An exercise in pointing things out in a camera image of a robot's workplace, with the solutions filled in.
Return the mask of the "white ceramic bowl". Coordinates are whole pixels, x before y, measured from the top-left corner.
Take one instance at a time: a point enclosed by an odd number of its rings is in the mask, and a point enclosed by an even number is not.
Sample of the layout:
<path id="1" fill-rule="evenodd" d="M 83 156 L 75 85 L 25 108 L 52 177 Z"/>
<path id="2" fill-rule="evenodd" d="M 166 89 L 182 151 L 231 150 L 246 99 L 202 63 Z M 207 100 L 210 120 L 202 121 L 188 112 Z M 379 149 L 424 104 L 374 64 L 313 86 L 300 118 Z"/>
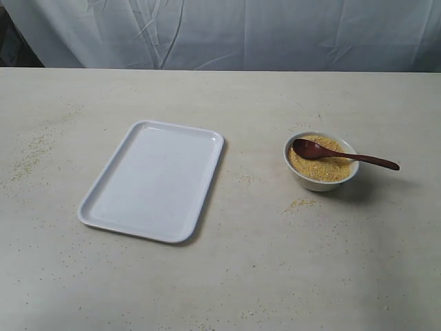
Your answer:
<path id="1" fill-rule="evenodd" d="M 328 134 L 325 132 L 317 132 L 317 131 L 306 131 L 306 132 L 300 132 L 300 133 L 295 134 L 294 136 L 290 137 L 285 144 L 284 158 L 285 158 L 285 163 L 287 164 L 288 168 L 291 170 L 293 177 L 299 183 L 299 185 L 301 185 L 302 187 L 304 187 L 308 190 L 314 191 L 314 192 L 328 192 L 328 191 L 334 190 L 338 186 L 348 182 L 350 179 L 352 179 L 357 174 L 358 168 L 359 168 L 359 163 L 357 161 L 353 161 L 353 160 L 350 160 L 351 161 L 350 175 L 341 181 L 332 181 L 332 182 L 316 181 L 316 180 L 310 179 L 308 177 L 305 177 L 301 173 L 299 173 L 289 163 L 289 160 L 287 158 L 287 154 L 288 154 L 288 149 L 291 147 L 293 141 L 295 139 L 301 139 L 303 136 L 306 136 L 306 135 L 320 135 L 320 136 L 328 137 L 330 139 L 337 141 L 344 149 L 344 152 L 347 152 L 349 154 L 354 154 L 356 152 L 353 149 L 353 147 L 351 145 L 349 145 L 345 140 L 343 140 L 340 137 L 337 137 L 335 135 L 332 135 L 332 134 Z"/>

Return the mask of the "dark red wooden spoon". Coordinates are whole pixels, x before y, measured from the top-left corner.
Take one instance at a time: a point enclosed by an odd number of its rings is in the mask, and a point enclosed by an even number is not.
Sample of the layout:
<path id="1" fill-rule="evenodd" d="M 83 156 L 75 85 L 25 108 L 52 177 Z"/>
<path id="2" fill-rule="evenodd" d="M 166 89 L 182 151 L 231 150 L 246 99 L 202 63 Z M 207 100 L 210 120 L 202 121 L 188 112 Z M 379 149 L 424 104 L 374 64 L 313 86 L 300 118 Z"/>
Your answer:
<path id="1" fill-rule="evenodd" d="M 388 161 L 386 159 L 380 159 L 377 157 L 371 157 L 362 154 L 348 154 L 344 152 L 336 152 L 328 148 L 325 148 L 318 143 L 306 139 L 295 139 L 291 146 L 296 154 L 308 160 L 323 159 L 328 157 L 341 157 L 346 159 L 353 159 L 355 161 L 370 163 L 394 171 L 400 170 L 400 166 L 397 163 Z"/>

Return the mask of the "white rectangular plastic tray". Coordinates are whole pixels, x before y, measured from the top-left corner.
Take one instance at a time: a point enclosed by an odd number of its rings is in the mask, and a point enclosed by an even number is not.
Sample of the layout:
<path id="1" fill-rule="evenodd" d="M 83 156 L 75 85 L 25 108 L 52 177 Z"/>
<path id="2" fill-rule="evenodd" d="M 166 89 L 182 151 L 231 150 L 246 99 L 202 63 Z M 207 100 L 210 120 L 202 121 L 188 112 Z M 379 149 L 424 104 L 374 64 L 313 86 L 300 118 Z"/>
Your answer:
<path id="1" fill-rule="evenodd" d="M 163 243 L 186 241 L 196 229 L 224 142 L 212 130 L 136 122 L 79 206 L 79 221 Z"/>

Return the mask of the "spilled millet pile on table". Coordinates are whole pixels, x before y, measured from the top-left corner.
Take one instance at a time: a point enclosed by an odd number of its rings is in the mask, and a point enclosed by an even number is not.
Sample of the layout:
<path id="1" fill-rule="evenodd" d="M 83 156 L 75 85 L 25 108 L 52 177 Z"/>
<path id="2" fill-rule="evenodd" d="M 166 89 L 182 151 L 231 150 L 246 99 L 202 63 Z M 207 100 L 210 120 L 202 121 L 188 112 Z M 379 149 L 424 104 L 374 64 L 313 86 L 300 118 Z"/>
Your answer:
<path id="1" fill-rule="evenodd" d="M 303 207 L 313 207 L 316 205 L 316 200 L 313 199 L 296 199 L 292 201 L 289 206 L 282 211 L 283 214 L 293 214 Z"/>

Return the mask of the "white backdrop curtain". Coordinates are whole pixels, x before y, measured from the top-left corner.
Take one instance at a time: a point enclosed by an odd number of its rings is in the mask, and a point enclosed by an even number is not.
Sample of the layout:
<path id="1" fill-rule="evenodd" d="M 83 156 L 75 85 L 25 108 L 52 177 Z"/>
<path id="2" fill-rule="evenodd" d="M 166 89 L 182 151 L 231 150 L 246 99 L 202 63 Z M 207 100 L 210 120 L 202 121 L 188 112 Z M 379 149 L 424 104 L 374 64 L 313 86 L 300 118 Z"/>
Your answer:
<path id="1" fill-rule="evenodd" d="M 439 1 L 5 1 L 47 67 L 439 72 Z"/>

